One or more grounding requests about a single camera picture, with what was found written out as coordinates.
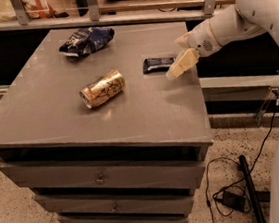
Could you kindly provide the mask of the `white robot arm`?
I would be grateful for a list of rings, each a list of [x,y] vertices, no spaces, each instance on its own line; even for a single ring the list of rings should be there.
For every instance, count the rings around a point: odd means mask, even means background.
[[[267,34],[279,48],[279,0],[236,0],[220,14],[198,24],[177,39],[185,48],[166,72],[168,78],[180,77],[199,61],[233,42]],[[272,170],[271,223],[279,223],[279,163]]]

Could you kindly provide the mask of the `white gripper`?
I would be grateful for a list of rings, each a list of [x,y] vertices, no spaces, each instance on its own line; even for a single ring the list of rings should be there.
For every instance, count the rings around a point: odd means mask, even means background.
[[[175,43],[186,50],[177,56],[166,76],[169,80],[180,77],[199,61],[222,49],[210,26],[210,19],[199,23],[193,30],[176,38]]]

